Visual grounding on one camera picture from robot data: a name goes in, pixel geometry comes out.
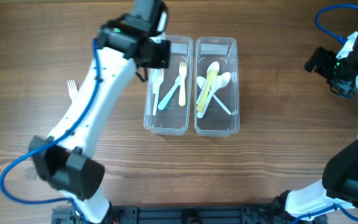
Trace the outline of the white plastic fork curved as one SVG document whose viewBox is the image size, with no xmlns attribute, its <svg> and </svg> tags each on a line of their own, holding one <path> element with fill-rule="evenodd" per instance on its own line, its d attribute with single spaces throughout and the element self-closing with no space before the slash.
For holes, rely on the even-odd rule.
<svg viewBox="0 0 358 224">
<path fill-rule="evenodd" d="M 152 86 L 152 94 L 156 92 L 156 84 L 158 78 L 158 69 L 151 69 L 151 86 Z"/>
</svg>

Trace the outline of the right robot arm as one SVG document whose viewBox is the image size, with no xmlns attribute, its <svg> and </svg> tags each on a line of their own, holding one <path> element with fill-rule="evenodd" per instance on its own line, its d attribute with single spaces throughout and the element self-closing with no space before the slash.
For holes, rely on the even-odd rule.
<svg viewBox="0 0 358 224">
<path fill-rule="evenodd" d="M 331 92 L 338 96 L 358 96 L 358 31 L 345 39 L 338 53 L 317 48 L 305 63 L 305 70 L 321 75 Z M 275 197 L 270 219 L 314 222 L 340 211 L 358 222 L 358 217 L 350 213 L 352 209 L 358 209 L 358 131 L 355 140 L 328 160 L 320 180 Z"/>
</svg>

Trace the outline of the white plastic spoon thick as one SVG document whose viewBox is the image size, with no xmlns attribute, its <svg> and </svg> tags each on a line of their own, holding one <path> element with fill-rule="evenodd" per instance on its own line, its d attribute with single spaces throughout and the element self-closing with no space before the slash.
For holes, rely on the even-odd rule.
<svg viewBox="0 0 358 224">
<path fill-rule="evenodd" d="M 209 102 L 211 101 L 213 95 L 215 92 L 222 87 L 223 84 L 223 78 L 218 75 L 215 81 L 210 85 L 208 95 L 204 101 L 204 106 L 201 111 L 197 112 L 197 117 L 202 118 L 206 112 L 206 109 L 209 105 Z"/>
</svg>

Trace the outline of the white plastic fork large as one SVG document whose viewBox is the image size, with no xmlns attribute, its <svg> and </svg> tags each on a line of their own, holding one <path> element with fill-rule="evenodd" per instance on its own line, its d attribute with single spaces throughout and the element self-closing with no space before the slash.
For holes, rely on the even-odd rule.
<svg viewBox="0 0 358 224">
<path fill-rule="evenodd" d="M 68 85 L 69 97 L 70 97 L 71 101 L 74 101 L 78 94 L 77 85 L 74 80 L 68 80 L 67 85 Z"/>
</svg>

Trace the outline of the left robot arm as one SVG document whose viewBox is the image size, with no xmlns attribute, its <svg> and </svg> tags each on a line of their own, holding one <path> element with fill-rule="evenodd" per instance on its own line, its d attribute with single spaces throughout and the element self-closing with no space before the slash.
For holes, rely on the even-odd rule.
<svg viewBox="0 0 358 224">
<path fill-rule="evenodd" d="M 83 222 L 111 223 L 112 205 L 100 188 L 104 166 L 92 159 L 101 130 L 137 69 L 168 68 L 168 10 L 162 1 L 136 1 L 132 12 L 101 26 L 94 59 L 73 103 L 48 138 L 29 151 L 39 177 L 72 202 Z"/>
</svg>

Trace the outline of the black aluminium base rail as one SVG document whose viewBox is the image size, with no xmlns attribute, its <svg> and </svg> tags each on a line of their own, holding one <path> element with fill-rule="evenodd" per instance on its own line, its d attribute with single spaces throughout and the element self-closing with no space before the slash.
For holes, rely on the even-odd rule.
<svg viewBox="0 0 358 224">
<path fill-rule="evenodd" d="M 291 223 L 289 215 L 273 214 L 269 204 L 207 207 L 110 207 L 106 224 L 262 224 Z"/>
</svg>

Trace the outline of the yellow plastic spoon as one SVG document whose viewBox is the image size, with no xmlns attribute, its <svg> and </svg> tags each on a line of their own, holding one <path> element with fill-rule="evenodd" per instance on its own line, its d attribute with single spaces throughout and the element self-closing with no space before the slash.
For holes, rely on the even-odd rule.
<svg viewBox="0 0 358 224">
<path fill-rule="evenodd" d="M 211 88 L 211 84 L 215 81 L 215 79 L 217 78 L 218 72 L 219 72 L 219 62 L 213 62 L 207 69 L 207 75 L 206 75 L 206 80 L 207 83 L 205 85 L 205 87 L 203 88 L 202 92 L 201 92 L 201 98 L 197 104 L 197 112 L 201 112 L 204 109 L 205 103 L 206 103 L 206 99 L 209 93 L 209 89 Z"/>
</svg>

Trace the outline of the clear plastic container right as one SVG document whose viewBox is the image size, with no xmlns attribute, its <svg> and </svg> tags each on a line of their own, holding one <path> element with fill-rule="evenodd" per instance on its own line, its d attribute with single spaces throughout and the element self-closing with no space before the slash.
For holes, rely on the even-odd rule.
<svg viewBox="0 0 358 224">
<path fill-rule="evenodd" d="M 195 104 L 201 98 L 202 90 L 198 87 L 197 77 L 206 78 L 207 69 L 213 62 L 219 62 L 218 75 L 231 73 L 229 83 L 215 92 L 216 95 L 231 111 L 227 114 L 212 97 L 202 118 L 195 111 L 195 130 L 199 136 L 228 137 L 240 129 L 239 106 L 239 68 L 237 57 L 237 42 L 232 37 L 200 37 L 195 44 Z"/>
</svg>

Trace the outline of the yellow plastic fork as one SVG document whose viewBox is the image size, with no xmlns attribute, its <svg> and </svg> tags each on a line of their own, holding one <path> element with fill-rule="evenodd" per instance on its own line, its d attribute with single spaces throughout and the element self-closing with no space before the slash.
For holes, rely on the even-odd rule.
<svg viewBox="0 0 358 224">
<path fill-rule="evenodd" d="M 180 106 L 185 106 L 186 96 L 185 96 L 185 77 L 187 74 L 187 64 L 186 62 L 180 62 L 179 75 L 180 75 L 180 92 L 178 104 Z"/>
</svg>

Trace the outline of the white plastic spoon slim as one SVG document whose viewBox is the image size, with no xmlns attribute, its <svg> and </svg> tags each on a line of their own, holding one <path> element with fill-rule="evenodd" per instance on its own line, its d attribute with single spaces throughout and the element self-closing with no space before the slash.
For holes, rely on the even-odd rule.
<svg viewBox="0 0 358 224">
<path fill-rule="evenodd" d="M 198 84 L 198 87 L 201 89 L 201 90 L 204 90 L 205 87 L 206 87 L 206 84 L 207 84 L 207 80 L 205 79 L 205 77 L 202 77 L 202 76 L 198 76 L 197 79 L 197 84 Z"/>
</svg>

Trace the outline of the clear plastic container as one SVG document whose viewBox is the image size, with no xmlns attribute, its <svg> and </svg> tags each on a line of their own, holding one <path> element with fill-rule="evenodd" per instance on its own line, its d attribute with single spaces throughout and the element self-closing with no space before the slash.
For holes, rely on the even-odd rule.
<svg viewBox="0 0 358 224">
<path fill-rule="evenodd" d="M 197 77 L 206 78 L 207 69 L 213 62 L 219 62 L 218 75 L 231 73 L 229 83 L 215 92 L 216 95 L 231 111 L 227 114 L 212 97 L 202 118 L 195 111 L 195 130 L 199 136 L 228 137 L 240 129 L 239 106 L 239 68 L 237 57 L 237 42 L 232 37 L 200 37 L 195 44 L 195 104 L 201 98 L 202 90 L 198 87 Z"/>
<path fill-rule="evenodd" d="M 180 86 L 174 92 L 164 110 L 159 110 L 152 115 L 154 94 L 151 86 L 151 68 L 149 69 L 149 83 L 145 98 L 144 127 L 154 134 L 183 135 L 189 127 L 191 87 L 193 79 L 193 53 L 194 42 L 191 37 L 179 35 L 166 35 L 166 40 L 171 42 L 170 63 L 168 69 L 163 69 L 164 79 L 159 89 L 158 104 L 173 86 L 179 75 L 180 62 L 186 62 L 187 74 L 185 77 L 185 106 L 178 104 Z"/>
</svg>

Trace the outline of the white fork thick handle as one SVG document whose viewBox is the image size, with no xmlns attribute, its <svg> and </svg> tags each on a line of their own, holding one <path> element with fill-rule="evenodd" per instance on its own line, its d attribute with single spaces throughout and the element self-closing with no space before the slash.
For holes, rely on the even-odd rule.
<svg viewBox="0 0 358 224">
<path fill-rule="evenodd" d="M 177 76 L 177 78 L 175 79 L 175 82 L 174 82 L 173 86 L 171 87 L 171 89 L 168 91 L 168 93 L 163 97 L 161 102 L 158 104 L 158 109 L 159 110 L 164 110 L 165 109 L 165 107 L 168 105 L 170 99 L 172 98 L 174 92 L 180 86 L 180 82 L 181 82 L 181 78 L 180 78 L 180 76 Z"/>
</svg>

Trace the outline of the clear plastic container left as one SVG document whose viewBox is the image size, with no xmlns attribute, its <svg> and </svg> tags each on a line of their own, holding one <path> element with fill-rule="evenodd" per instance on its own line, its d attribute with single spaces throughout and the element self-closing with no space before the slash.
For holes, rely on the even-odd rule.
<svg viewBox="0 0 358 224">
<path fill-rule="evenodd" d="M 166 40 L 171 42 L 170 63 L 168 69 L 163 69 L 164 79 L 159 89 L 158 104 L 173 86 L 179 75 L 180 62 L 186 62 L 187 74 L 185 77 L 185 106 L 178 104 L 180 86 L 174 92 L 164 110 L 159 110 L 152 115 L 154 94 L 151 86 L 151 68 L 149 69 L 149 83 L 145 98 L 144 127 L 154 134 L 183 135 L 189 127 L 191 87 L 193 79 L 193 53 L 194 42 L 191 37 L 179 35 L 166 35 Z"/>
</svg>

